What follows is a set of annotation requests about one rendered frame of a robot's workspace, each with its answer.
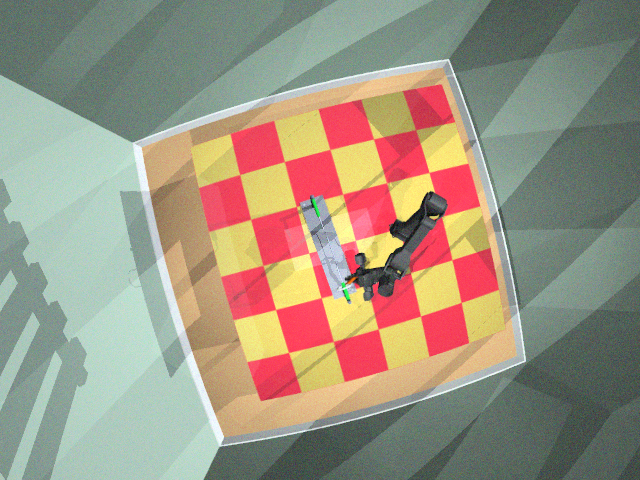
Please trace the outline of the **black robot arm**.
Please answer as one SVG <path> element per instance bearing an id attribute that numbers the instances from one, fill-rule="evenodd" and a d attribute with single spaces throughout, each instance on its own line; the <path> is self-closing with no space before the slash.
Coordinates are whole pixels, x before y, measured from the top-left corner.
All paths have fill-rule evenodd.
<path id="1" fill-rule="evenodd" d="M 389 255 L 384 267 L 379 268 L 380 280 L 377 290 L 379 295 L 385 298 L 393 295 L 395 280 L 401 281 L 405 277 L 411 255 L 429 231 L 435 228 L 437 221 L 444 216 L 447 208 L 447 199 L 431 190 L 425 194 L 419 209 L 408 220 L 401 221 L 396 218 L 394 223 L 389 224 L 392 238 L 397 237 L 405 243 Z M 439 216 L 436 220 L 430 218 L 437 215 Z M 402 272 L 400 274 L 397 271 Z M 364 292 L 373 291 L 373 285 L 378 283 L 370 271 L 359 275 L 358 279 Z"/>

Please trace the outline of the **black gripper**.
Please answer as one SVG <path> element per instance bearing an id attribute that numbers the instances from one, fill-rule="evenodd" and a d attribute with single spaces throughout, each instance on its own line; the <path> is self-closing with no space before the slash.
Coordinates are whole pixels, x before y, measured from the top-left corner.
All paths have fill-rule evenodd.
<path id="1" fill-rule="evenodd" d="M 366 269 L 366 267 L 365 267 L 365 263 L 367 262 L 367 259 L 366 259 L 366 255 L 365 255 L 365 253 L 364 253 L 364 252 L 356 254 L 356 255 L 354 256 L 354 258 L 355 258 L 355 262 L 356 262 L 356 264 L 357 264 L 357 265 L 360 265 L 360 267 L 359 267 L 358 269 L 356 269 L 356 272 L 355 272 L 354 274 L 352 274 L 352 275 L 350 275 L 350 276 L 346 277 L 346 278 L 345 278 L 345 279 L 346 279 L 345 281 L 347 281 L 347 282 L 348 282 L 351 278 L 358 277 L 359 275 L 361 275 L 361 274 L 366 274 L 366 273 L 367 273 L 367 271 L 370 271 L 370 272 L 372 272 L 372 275 L 373 275 L 374 280 L 375 280 L 376 282 L 379 282 L 379 280 L 380 280 L 379 268 L 380 268 L 380 267 L 377 267 L 377 268 L 371 268 L 371 269 Z M 355 284 L 357 284 L 357 285 L 359 285 L 359 284 L 360 284 L 360 283 L 359 283 L 359 279 L 358 279 L 358 278 L 356 278 L 352 283 L 355 283 Z M 359 286 L 360 286 L 360 285 L 359 285 Z M 372 299 L 372 297 L 374 296 L 374 292 L 373 292 L 373 291 L 363 292 L 363 294 L 362 294 L 362 295 L 363 295 L 363 299 L 364 299 L 364 301 L 370 301 L 370 300 Z"/>

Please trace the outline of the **orange handle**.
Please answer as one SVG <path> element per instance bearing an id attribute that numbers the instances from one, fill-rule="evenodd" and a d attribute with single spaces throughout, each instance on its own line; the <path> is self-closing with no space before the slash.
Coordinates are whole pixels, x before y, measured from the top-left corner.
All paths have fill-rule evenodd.
<path id="1" fill-rule="evenodd" d="M 355 277 L 355 278 L 351 278 L 351 279 L 350 279 L 350 280 L 345 284 L 345 286 L 348 286 L 348 287 L 343 288 L 343 287 L 341 286 L 341 287 L 337 288 L 337 291 L 342 291 L 342 290 L 345 290 L 345 289 L 350 288 L 350 287 L 352 286 L 352 284 L 351 284 L 351 283 L 352 283 L 356 278 L 357 278 L 357 277 Z M 343 289 L 341 289 L 341 288 L 343 288 Z"/>

